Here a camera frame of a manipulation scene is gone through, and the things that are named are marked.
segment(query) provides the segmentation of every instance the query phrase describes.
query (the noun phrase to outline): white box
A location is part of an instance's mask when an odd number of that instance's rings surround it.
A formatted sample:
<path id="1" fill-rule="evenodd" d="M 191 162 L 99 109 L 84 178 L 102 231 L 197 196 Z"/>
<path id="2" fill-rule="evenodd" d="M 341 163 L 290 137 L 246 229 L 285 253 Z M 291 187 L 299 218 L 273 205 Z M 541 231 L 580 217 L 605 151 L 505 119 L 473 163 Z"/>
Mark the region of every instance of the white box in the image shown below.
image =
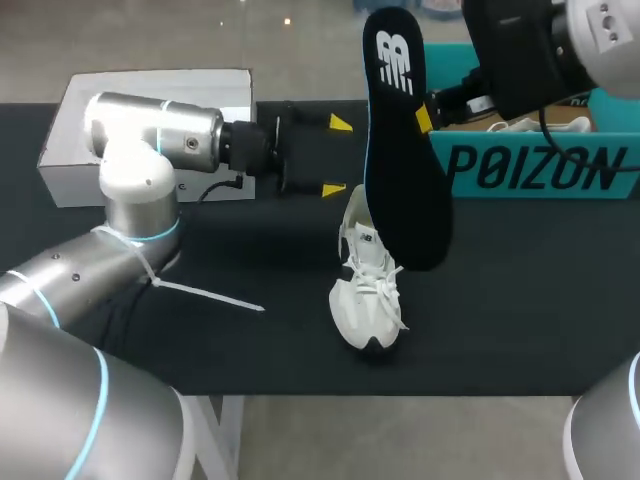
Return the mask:
<path id="1" fill-rule="evenodd" d="M 253 119 L 253 91 L 248 70 L 153 70 L 74 75 L 58 108 L 38 162 L 58 207 L 103 205 L 98 173 L 100 160 L 83 138 L 84 111 L 100 92 L 117 92 L 174 100 L 222 110 L 227 122 Z M 211 184 L 233 180 L 236 173 L 221 165 L 216 173 L 176 170 L 178 201 L 193 202 Z M 255 179 L 246 177 L 244 188 L 219 188 L 207 201 L 255 198 Z"/>

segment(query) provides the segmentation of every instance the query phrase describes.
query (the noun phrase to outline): gray floor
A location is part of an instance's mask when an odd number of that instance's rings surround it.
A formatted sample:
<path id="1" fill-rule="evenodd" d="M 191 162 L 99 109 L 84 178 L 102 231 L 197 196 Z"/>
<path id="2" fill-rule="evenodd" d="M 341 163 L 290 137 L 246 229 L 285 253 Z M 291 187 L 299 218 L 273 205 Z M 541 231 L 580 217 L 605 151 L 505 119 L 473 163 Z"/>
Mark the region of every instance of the gray floor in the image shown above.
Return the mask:
<path id="1" fill-rule="evenodd" d="M 428 41 L 467 39 L 461 22 L 420 22 Z M 351 0 L 3 0 L 0 102 L 58 101 L 79 72 L 239 66 L 258 100 L 364 98 L 363 24 Z M 569 409 L 567 398 L 252 398 L 240 474 L 564 479 Z"/>

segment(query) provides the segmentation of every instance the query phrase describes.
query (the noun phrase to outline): white sneaker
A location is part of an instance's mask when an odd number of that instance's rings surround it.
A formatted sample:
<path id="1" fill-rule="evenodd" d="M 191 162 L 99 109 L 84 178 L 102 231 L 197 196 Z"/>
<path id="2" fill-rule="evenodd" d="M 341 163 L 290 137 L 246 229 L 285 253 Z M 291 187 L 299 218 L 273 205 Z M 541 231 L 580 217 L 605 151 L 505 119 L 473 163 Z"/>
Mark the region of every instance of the white sneaker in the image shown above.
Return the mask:
<path id="1" fill-rule="evenodd" d="M 353 277 L 336 282 L 329 305 L 344 339 L 358 350 L 373 353 L 393 345 L 399 331 L 407 327 L 400 318 L 395 281 L 402 267 L 396 268 L 372 225 L 364 186 L 359 185 L 351 194 L 338 238 L 341 258 L 342 239 L 349 245 L 345 266 L 353 270 Z"/>
<path id="2" fill-rule="evenodd" d="M 553 123 L 549 124 L 550 132 L 564 132 L 564 133 L 590 133 L 591 132 L 591 120 L 587 117 L 578 117 L 571 123 L 561 124 Z M 488 132 L 541 132 L 540 122 L 536 122 L 530 118 L 523 118 L 519 122 L 509 125 L 507 122 L 494 123 L 489 127 Z"/>

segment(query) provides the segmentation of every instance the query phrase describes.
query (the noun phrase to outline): yellow marker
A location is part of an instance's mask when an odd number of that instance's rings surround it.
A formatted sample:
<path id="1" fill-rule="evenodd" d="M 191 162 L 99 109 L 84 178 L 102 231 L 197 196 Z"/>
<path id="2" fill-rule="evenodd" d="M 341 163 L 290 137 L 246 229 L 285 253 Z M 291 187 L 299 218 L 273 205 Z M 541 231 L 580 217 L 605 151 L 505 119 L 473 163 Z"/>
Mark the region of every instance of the yellow marker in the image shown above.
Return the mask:
<path id="1" fill-rule="evenodd" d="M 342 120 L 335 113 L 331 114 L 331 119 L 329 120 L 329 128 L 331 130 L 342 130 L 344 132 L 353 132 L 353 127 L 349 125 L 347 122 Z"/>
<path id="2" fill-rule="evenodd" d="M 418 124 L 420 125 L 420 131 L 422 133 L 429 133 L 433 130 L 433 125 L 429 118 L 429 112 L 427 112 L 427 107 L 424 103 L 416 112 L 416 118 L 418 119 Z"/>
<path id="3" fill-rule="evenodd" d="M 340 185 L 331 185 L 331 184 L 325 183 L 322 186 L 322 198 L 326 198 L 336 193 L 340 193 L 346 189 L 347 189 L 347 186 L 344 183 L 341 183 Z"/>

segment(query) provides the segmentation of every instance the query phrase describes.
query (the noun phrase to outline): white table leg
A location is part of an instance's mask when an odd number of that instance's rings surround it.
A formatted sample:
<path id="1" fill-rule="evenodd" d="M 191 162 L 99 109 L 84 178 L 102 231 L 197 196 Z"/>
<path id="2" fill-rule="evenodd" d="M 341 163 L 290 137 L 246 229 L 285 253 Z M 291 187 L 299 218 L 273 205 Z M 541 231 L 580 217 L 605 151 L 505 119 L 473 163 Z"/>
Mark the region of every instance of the white table leg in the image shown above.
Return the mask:
<path id="1" fill-rule="evenodd" d="M 193 415 L 196 456 L 207 479 L 238 480 L 244 397 L 223 398 L 221 421 L 209 397 L 186 397 L 186 400 Z"/>
<path id="2" fill-rule="evenodd" d="M 244 413 L 244 397 L 227 395 L 222 399 L 220 428 L 229 446 L 229 454 L 233 465 L 238 469 L 240 462 L 240 437 L 242 435 L 242 418 Z"/>

